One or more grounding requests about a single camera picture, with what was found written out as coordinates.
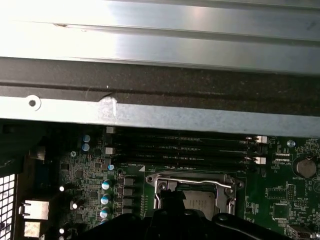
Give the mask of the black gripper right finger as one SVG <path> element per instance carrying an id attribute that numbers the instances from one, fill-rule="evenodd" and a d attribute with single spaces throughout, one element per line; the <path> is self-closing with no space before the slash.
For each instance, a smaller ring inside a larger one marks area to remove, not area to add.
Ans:
<path id="1" fill-rule="evenodd" d="M 181 240 L 284 240 L 285 236 L 228 213 L 208 220 L 201 211 L 186 208 L 185 194 L 174 192 L 174 213 Z"/>

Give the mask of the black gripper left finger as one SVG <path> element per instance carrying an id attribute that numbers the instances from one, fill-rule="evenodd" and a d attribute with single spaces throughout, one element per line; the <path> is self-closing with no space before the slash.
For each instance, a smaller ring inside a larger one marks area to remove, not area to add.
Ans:
<path id="1" fill-rule="evenodd" d="M 143 219 L 133 213 L 121 214 L 81 233 L 78 240 L 171 240 L 175 232 L 175 192 L 160 192 L 162 208 Z"/>

